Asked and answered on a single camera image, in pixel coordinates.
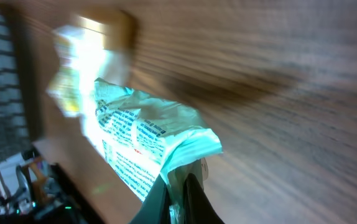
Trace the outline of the white tube gold cap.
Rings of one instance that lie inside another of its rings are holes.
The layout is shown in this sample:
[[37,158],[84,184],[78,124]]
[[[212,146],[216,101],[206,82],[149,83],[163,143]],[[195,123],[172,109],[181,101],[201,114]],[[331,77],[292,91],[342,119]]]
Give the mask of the white tube gold cap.
[[54,30],[56,35],[70,39],[79,74],[81,133],[97,150],[103,150],[95,116],[94,81],[102,78],[123,85],[130,73],[136,20],[121,10],[89,9],[74,12],[68,24]]

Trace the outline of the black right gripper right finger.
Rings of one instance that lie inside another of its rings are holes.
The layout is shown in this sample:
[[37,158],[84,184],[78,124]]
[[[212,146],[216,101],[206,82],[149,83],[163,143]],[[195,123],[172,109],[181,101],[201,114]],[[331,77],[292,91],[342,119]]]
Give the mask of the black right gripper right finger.
[[184,183],[183,207],[185,224],[224,224],[193,173],[187,176]]

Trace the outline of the green wet wipes pack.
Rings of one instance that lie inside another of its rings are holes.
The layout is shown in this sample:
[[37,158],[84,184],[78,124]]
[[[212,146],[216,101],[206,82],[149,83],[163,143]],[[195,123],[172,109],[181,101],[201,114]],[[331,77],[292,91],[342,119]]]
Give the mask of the green wet wipes pack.
[[106,160],[141,201],[158,177],[181,201],[187,172],[175,169],[223,151],[195,108],[100,78],[94,91]]

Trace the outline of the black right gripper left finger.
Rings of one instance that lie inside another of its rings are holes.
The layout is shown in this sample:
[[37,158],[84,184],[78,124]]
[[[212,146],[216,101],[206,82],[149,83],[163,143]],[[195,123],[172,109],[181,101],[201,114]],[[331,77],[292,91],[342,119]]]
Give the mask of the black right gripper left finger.
[[167,186],[159,175],[130,224],[170,224],[170,204]]

